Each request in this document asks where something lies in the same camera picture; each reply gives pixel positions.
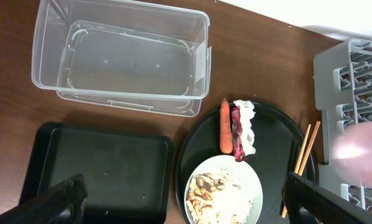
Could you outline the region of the wooden chopstick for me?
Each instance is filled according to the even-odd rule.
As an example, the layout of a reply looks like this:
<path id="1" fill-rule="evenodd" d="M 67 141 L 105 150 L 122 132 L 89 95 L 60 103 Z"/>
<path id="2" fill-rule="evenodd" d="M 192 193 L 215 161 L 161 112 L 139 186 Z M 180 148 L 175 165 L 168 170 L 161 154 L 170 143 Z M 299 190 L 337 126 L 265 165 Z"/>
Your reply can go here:
<path id="1" fill-rule="evenodd" d="M 316 122 L 316 125 L 314 127 L 314 130 L 312 132 L 312 135 L 310 137 L 310 141 L 309 141 L 309 144 L 307 146 L 307 149 L 305 150 L 305 154 L 304 154 L 304 158 L 302 160 L 302 162 L 300 163 L 300 167 L 299 167 L 299 171 L 298 171 L 298 174 L 301 176 L 305 167 L 306 167 L 306 164 L 307 164 L 307 160 L 310 156 L 310 152 L 313 148 L 313 145 L 314 145 L 314 142 L 315 142 L 315 139 L 316 139 L 316 136 L 317 136 L 317 133 L 319 131 L 319 127 L 320 127 L 320 124 L 321 122 L 320 121 L 317 121 Z"/>
<path id="2" fill-rule="evenodd" d="M 308 139 L 308 136 L 309 136 L 309 133 L 310 133 L 310 129 L 311 129 L 311 124 L 308 124 L 307 130 L 305 132 L 304 140 L 302 142 L 302 146 L 301 146 L 300 151 L 299 151 L 297 162 L 296 162 L 295 167 L 294 167 L 294 173 L 296 173 L 296 174 L 299 172 L 300 165 L 302 163 L 302 158 L 304 156 L 304 151 L 305 151 L 305 147 L 306 147 L 306 144 L 307 144 L 307 139 Z"/>

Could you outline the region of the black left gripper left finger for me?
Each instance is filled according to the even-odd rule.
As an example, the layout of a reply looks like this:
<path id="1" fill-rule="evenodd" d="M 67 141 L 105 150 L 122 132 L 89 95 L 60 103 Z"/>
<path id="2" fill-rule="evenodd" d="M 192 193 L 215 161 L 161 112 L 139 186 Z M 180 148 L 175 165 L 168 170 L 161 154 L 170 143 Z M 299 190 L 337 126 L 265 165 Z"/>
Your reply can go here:
<path id="1" fill-rule="evenodd" d="M 82 223 L 86 199 L 83 175 L 73 175 L 46 193 L 0 214 L 0 224 Z"/>

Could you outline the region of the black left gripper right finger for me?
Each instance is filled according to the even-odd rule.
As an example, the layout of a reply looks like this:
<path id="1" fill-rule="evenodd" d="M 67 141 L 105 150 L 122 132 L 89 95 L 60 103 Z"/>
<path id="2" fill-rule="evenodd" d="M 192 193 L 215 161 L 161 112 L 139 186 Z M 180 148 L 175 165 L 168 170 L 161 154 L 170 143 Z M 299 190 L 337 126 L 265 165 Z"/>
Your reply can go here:
<path id="1" fill-rule="evenodd" d="M 322 223 L 372 224 L 372 213 L 293 172 L 287 174 L 283 202 L 290 223 L 306 222 L 300 214 L 304 208 Z"/>

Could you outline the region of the white napkin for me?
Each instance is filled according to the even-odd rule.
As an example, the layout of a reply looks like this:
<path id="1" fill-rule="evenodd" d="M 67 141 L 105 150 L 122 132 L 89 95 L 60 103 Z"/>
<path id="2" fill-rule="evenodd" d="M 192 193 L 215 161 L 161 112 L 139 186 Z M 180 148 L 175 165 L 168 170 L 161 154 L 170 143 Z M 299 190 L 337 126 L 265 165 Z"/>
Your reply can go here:
<path id="1" fill-rule="evenodd" d="M 249 100 L 236 100 L 234 101 L 235 109 L 239 109 L 239 122 L 241 131 L 238 131 L 241 140 L 241 146 L 246 156 L 255 154 L 254 148 L 254 132 L 252 130 L 251 120 L 254 118 L 254 105 Z"/>

